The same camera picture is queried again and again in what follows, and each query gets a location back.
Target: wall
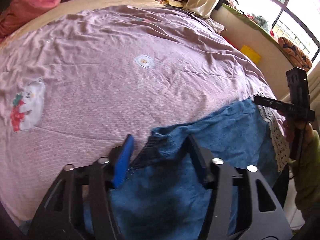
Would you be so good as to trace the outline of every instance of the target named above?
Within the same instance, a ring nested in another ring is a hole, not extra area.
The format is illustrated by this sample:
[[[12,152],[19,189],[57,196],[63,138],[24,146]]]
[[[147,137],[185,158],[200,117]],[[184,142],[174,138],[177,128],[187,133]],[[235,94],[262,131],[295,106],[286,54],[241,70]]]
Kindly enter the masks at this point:
[[[291,69],[292,65],[282,52],[259,31],[249,27],[224,7],[213,10],[211,18],[225,26],[227,30],[222,35],[237,48],[247,45],[261,56],[257,67],[262,71],[276,98],[283,98],[289,92],[285,72]]]

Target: blue cloth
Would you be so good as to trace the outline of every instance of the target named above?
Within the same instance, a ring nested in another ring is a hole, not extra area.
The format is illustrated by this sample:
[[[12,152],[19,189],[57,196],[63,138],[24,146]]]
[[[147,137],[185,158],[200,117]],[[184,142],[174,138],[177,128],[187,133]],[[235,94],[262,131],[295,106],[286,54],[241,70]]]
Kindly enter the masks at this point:
[[[268,124],[251,99],[236,101],[195,122],[152,130],[126,180],[111,192],[113,213],[126,240],[197,239],[211,190],[198,182],[187,152],[180,147],[193,134],[212,156],[234,167],[255,165],[273,186],[278,177]],[[229,233],[236,225],[234,190]],[[90,210],[85,208],[92,232]]]

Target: orange patterned cloth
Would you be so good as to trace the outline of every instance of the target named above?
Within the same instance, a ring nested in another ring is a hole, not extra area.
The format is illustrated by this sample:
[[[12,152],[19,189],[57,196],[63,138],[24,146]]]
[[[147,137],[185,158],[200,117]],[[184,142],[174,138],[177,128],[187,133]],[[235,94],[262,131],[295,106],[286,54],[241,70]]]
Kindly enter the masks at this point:
[[[304,52],[293,44],[292,41],[285,37],[278,39],[280,47],[288,54],[290,60],[296,67],[303,68],[305,71],[309,71],[312,68],[312,62]]]

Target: green sleeve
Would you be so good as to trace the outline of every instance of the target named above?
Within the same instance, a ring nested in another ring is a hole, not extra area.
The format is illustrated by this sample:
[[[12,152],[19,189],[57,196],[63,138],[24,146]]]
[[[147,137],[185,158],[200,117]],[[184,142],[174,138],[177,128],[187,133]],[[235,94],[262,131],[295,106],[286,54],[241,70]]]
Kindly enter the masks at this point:
[[[303,217],[308,217],[308,210],[320,199],[320,140],[317,131],[313,131],[313,140],[298,161],[291,164],[294,183],[297,190],[296,205]]]

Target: black handheld device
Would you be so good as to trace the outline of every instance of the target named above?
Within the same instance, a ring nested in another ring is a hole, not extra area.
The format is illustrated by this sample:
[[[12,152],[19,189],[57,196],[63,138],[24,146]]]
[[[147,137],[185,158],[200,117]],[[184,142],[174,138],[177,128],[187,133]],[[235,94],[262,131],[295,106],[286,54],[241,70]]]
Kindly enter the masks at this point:
[[[255,96],[254,103],[261,106],[271,107],[281,111],[289,122],[315,120],[315,111],[310,110],[310,95],[308,88],[307,72],[304,69],[295,67],[286,72],[291,103],[285,103],[272,98]],[[295,129],[294,140],[290,149],[290,158],[300,158],[304,130]]]

